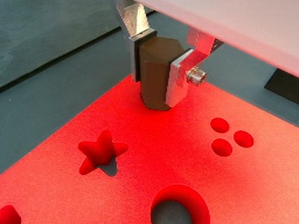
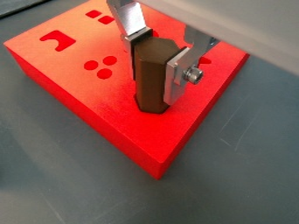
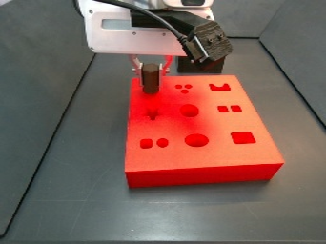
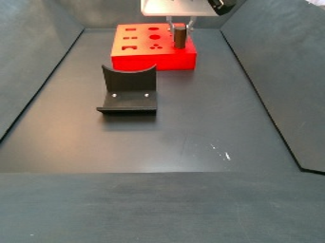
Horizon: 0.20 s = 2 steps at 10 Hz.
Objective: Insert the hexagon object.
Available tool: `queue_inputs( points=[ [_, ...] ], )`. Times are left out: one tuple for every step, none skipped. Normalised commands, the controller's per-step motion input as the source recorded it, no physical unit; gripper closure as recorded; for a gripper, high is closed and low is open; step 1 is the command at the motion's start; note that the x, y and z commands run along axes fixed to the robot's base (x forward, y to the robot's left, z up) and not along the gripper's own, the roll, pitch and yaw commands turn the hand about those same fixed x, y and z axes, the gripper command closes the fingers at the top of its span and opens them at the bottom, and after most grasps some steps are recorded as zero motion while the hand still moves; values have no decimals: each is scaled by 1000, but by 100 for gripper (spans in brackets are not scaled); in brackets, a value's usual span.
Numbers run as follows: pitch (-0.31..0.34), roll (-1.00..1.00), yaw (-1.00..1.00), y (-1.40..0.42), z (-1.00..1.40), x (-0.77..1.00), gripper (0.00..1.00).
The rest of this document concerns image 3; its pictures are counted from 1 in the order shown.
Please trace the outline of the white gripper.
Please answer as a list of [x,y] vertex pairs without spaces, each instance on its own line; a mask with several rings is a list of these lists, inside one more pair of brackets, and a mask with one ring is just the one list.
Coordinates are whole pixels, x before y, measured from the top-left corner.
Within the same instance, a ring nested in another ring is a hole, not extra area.
[[[147,10],[187,11],[212,20],[209,9],[213,0],[120,0]],[[159,79],[169,72],[173,56],[184,56],[176,37],[165,28],[133,27],[129,9],[96,2],[77,0],[84,18],[86,43],[96,53],[129,54],[132,71],[143,81],[143,63],[136,54],[164,55],[159,64]]]

